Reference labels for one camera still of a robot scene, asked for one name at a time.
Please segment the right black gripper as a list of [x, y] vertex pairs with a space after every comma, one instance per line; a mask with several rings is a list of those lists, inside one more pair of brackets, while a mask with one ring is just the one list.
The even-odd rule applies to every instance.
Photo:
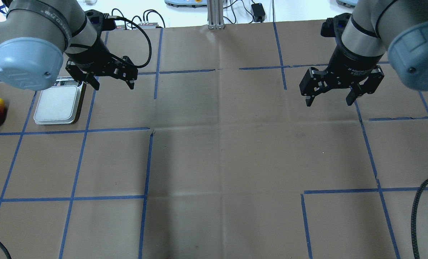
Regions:
[[299, 90], [305, 96], [306, 106], [311, 107], [315, 96], [330, 90], [350, 88], [346, 97], [348, 106], [362, 95], [375, 93], [385, 78], [378, 65], [380, 58], [349, 54], [337, 46], [325, 69], [311, 66], [301, 80]]

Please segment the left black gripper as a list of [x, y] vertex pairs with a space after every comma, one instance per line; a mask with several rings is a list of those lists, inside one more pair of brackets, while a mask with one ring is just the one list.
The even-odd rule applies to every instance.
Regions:
[[138, 68], [127, 56], [112, 54], [101, 39], [92, 46], [72, 43], [68, 50], [77, 49], [77, 53], [66, 53], [68, 60], [65, 69], [72, 78], [84, 81], [96, 91], [100, 83], [95, 76], [108, 76], [125, 81], [130, 90], [134, 89], [138, 77]]

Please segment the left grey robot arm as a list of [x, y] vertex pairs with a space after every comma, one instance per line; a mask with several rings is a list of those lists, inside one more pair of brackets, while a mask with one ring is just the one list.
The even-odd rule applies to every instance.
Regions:
[[138, 66], [110, 53], [101, 34], [116, 16], [84, 11], [74, 0], [12, 0], [0, 22], [0, 81], [22, 90], [52, 87], [65, 68], [76, 82], [99, 90], [98, 77], [124, 81], [133, 90]]

